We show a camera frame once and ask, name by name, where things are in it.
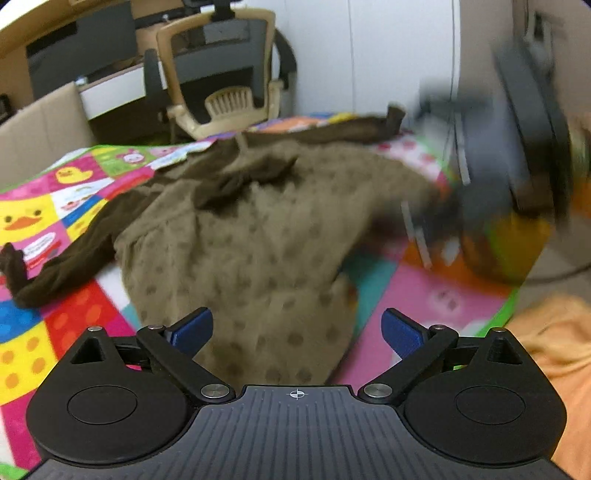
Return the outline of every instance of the duck print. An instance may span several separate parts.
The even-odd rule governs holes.
[[[92,170],[81,171],[78,167],[64,167],[57,170],[56,179],[60,183],[70,185],[86,181],[92,177],[92,174]]]
[[[51,197],[0,202],[0,245],[30,238],[58,221]]]

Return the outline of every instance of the blue gripper pad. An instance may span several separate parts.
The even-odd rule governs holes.
[[[391,310],[386,310],[382,315],[382,337],[402,359],[422,347],[427,340],[428,330],[419,324],[416,325],[418,329]]]

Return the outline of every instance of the crosshair marking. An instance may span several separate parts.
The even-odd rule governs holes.
[[[294,390],[293,392],[289,392],[288,395],[291,398],[295,398],[296,400],[299,400],[300,398],[303,398],[304,395],[307,395],[307,393],[302,392],[302,390]]]

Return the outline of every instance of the jacket sleeve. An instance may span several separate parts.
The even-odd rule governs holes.
[[[153,200],[134,190],[122,193],[101,209],[88,230],[60,255],[49,260],[34,278],[27,277],[22,251],[6,244],[0,271],[15,305],[39,308],[77,290],[115,258],[113,242]]]

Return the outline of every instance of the chair armrest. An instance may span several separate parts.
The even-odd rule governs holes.
[[[283,34],[275,29],[275,46],[279,53],[279,78],[286,89],[290,87],[290,74],[297,72],[296,55]]]
[[[170,105],[168,92],[162,86],[158,52],[155,48],[149,48],[144,53],[144,87],[146,101],[154,109],[160,111]]]

